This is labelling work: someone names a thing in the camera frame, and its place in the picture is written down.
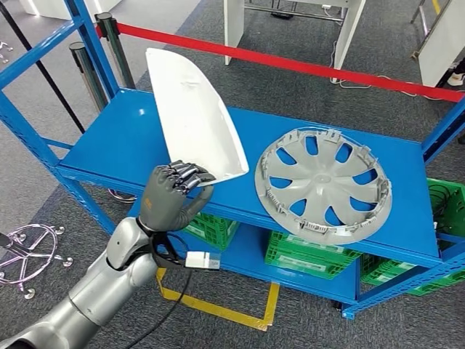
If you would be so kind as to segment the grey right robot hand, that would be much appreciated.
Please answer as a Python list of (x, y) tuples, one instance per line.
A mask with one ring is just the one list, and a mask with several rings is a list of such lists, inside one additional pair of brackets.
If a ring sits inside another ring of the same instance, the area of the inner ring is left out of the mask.
[(216, 177), (181, 160), (155, 167), (144, 189), (136, 220), (145, 232), (185, 228), (213, 196)]

